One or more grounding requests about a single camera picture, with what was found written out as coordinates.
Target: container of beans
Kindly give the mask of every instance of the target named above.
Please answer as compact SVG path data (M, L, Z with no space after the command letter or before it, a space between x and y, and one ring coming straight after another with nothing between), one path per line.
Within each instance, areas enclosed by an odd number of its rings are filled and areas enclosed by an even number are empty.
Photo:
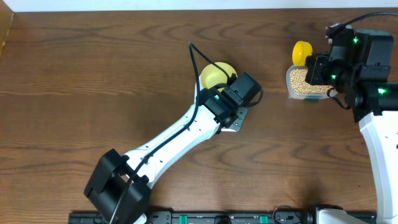
M289 91L290 99L325 99L329 98L326 94L332 86L324 85L310 85L305 81L307 74L307 67L292 65L286 73L287 90ZM330 96L335 96L336 90L330 92Z

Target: yellow object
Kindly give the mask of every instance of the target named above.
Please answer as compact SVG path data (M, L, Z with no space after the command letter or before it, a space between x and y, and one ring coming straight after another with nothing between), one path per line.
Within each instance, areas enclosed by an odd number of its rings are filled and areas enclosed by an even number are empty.
M215 62L215 64L224 69L229 77L236 74L235 69L227 63ZM226 83L226 81L225 73L212 64L207 65L200 74L200 83L204 88L211 88L219 83Z
M312 55L311 44L302 40L298 41L293 48L293 54L292 54L293 64L295 66L304 66L305 59L307 58L307 56L310 55Z

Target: green connector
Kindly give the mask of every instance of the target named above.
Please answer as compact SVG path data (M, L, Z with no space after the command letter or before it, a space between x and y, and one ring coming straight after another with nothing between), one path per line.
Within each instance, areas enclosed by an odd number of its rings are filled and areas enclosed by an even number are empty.
M180 224L188 224L188 216L180 215Z
M266 215L260 216L260 224L266 224L266 223L269 223L268 216Z

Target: wooden edge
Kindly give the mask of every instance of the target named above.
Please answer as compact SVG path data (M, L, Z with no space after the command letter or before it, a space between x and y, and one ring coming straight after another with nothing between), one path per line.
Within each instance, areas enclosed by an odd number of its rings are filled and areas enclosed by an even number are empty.
M10 31L14 13L8 8L6 3L0 0L0 56L6 45L6 39Z

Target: wood grain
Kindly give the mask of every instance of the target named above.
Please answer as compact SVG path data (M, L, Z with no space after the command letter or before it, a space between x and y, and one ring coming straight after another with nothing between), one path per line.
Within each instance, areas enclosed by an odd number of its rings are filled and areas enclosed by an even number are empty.
M192 149L154 187L174 210L264 211L330 203L375 211L365 143L334 101L289 100L298 40L328 50L325 26L367 9L16 14L0 59L0 223L66 223L94 210L83 189L98 159L152 139L193 102L187 41L264 88L240 133ZM398 20L357 28L397 35ZM206 63L198 59L202 69ZM398 80L394 47L391 80Z

